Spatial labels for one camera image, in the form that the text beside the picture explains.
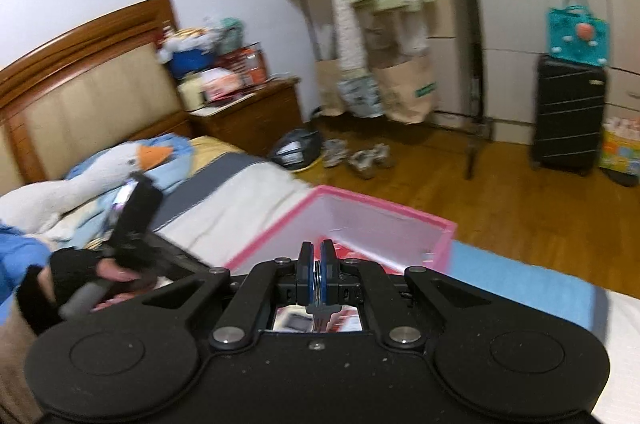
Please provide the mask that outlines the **left hand in black glove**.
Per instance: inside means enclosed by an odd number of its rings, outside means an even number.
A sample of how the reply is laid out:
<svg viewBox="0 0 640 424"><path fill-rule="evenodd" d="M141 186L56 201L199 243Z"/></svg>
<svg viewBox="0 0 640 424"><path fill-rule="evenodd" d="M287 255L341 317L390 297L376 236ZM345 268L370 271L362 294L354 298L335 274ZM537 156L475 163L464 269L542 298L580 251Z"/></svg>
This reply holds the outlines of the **left hand in black glove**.
<svg viewBox="0 0 640 424"><path fill-rule="evenodd" d="M46 266L30 265L14 293L14 314L38 336L61 323L62 307L89 282L107 280L114 288L93 305L94 308L115 300L152 290L157 284L155 274L144 274L119 266L114 258L96 251L63 248L54 252Z"/></svg>

